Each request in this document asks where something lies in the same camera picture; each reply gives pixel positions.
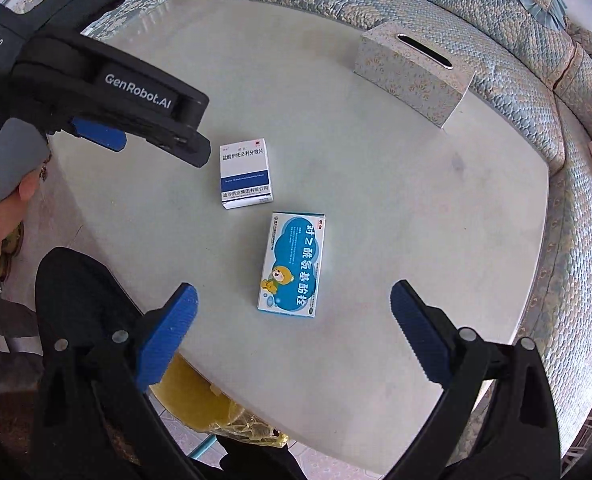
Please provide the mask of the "patterned tissue box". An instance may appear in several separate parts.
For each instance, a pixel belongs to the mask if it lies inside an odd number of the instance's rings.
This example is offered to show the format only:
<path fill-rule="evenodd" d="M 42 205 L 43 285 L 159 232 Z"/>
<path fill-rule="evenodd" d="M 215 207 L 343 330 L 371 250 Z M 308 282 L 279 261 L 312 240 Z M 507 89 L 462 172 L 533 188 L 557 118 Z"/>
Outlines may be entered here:
<path fill-rule="evenodd" d="M 461 104 L 475 70 L 396 21 L 364 32 L 354 72 L 442 128 Z"/>

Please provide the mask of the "blue cartoon bear medicine box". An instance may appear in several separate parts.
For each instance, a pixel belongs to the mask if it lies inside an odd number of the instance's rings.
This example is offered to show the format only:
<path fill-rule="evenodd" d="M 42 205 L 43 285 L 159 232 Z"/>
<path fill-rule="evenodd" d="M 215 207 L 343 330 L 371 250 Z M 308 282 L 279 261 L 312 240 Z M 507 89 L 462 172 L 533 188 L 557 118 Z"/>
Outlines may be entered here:
<path fill-rule="evenodd" d="M 273 211 L 257 310 L 314 318 L 325 237 L 325 214 Z"/>

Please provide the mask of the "woven patterned sofa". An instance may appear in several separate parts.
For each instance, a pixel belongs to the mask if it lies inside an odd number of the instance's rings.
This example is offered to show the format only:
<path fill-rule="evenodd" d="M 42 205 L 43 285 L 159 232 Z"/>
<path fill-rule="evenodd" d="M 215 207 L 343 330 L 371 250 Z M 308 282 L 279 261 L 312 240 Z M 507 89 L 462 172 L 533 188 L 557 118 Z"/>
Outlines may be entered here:
<path fill-rule="evenodd" d="M 167 0 L 118 0 L 86 28 L 107 40 Z M 592 408 L 592 32 L 563 0 L 250 0 L 363 30 L 400 21 L 467 62 L 473 91 L 550 169 L 537 274 L 520 321 L 550 380 L 561 445 Z"/>

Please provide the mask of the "white blue medicine box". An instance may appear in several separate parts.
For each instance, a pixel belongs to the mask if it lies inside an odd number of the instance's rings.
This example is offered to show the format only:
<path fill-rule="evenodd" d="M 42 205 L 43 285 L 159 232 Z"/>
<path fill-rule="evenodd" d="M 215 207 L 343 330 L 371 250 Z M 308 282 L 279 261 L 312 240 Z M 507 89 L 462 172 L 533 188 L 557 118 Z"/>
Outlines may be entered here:
<path fill-rule="evenodd" d="M 225 210 L 272 202 L 266 140 L 221 145 L 219 162 L 220 198 Z"/>

